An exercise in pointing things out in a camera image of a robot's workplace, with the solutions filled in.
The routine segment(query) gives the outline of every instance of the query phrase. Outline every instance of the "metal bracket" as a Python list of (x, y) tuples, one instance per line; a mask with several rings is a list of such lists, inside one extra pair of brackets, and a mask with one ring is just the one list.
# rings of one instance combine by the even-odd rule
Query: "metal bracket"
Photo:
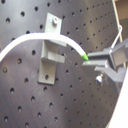
[[(46, 19), (45, 32), (60, 34), (62, 20), (48, 13)], [(54, 84), (56, 63), (64, 63), (65, 58), (58, 55), (58, 45), (66, 47), (66, 43), (53, 40), (44, 40), (42, 45), (39, 83)]]

